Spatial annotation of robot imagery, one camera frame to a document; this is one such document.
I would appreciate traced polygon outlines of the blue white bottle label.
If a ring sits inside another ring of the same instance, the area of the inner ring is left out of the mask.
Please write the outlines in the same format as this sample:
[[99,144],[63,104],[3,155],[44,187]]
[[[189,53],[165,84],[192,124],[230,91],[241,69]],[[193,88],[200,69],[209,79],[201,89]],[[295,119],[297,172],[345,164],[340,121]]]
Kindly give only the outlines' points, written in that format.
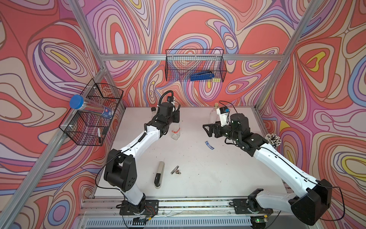
[[207,147],[209,149],[214,150],[214,147],[212,145],[210,145],[208,141],[205,141],[205,144],[207,145]]

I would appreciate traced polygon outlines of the clear square bottle with cork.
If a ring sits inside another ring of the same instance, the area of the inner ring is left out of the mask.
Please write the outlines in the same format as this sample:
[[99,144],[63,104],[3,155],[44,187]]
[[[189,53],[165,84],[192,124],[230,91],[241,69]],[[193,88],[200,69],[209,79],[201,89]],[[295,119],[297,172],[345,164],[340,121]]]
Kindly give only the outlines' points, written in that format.
[[213,106],[213,109],[211,110],[209,114],[209,123],[215,124],[218,119],[217,109],[219,108],[218,103],[215,103]]

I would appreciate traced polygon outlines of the clear glass bottle cork stopper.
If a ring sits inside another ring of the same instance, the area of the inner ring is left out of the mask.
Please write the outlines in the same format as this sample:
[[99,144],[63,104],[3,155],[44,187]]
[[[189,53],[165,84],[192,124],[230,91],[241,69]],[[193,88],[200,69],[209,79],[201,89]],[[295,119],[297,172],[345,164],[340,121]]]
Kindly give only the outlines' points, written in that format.
[[180,124],[179,123],[172,123],[170,125],[170,129],[171,129],[171,138],[174,140],[178,140],[180,138]]

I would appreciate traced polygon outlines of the clear glass bottle black cap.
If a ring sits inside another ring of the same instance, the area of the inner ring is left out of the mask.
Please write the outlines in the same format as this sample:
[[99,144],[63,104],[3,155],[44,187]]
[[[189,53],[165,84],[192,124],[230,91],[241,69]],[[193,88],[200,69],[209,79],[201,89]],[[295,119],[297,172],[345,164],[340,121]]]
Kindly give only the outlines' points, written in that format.
[[151,118],[154,119],[154,117],[157,115],[157,107],[151,107]]

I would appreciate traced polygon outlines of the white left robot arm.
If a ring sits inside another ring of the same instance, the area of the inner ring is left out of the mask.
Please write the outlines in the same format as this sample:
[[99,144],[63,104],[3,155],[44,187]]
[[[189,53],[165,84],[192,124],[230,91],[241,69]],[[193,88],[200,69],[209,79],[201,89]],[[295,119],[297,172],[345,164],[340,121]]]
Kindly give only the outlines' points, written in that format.
[[144,131],[125,147],[108,153],[104,180],[119,190],[133,207],[144,207],[145,194],[138,188],[136,161],[143,153],[169,131],[172,123],[179,123],[180,108],[172,102],[158,106],[157,114],[144,124]]

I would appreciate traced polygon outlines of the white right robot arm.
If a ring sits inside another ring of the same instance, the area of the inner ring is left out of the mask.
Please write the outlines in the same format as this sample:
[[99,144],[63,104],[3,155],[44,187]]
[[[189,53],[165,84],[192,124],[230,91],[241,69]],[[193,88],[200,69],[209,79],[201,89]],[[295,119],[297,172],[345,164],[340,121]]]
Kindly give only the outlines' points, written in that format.
[[233,114],[224,121],[205,124],[203,129],[209,137],[232,140],[235,146],[270,168],[293,190],[293,194],[278,194],[256,189],[246,201],[249,211],[285,211],[294,214],[306,225],[313,226],[330,208],[331,184],[326,179],[318,180],[302,171],[278,153],[265,138],[251,132],[248,118],[243,114]]

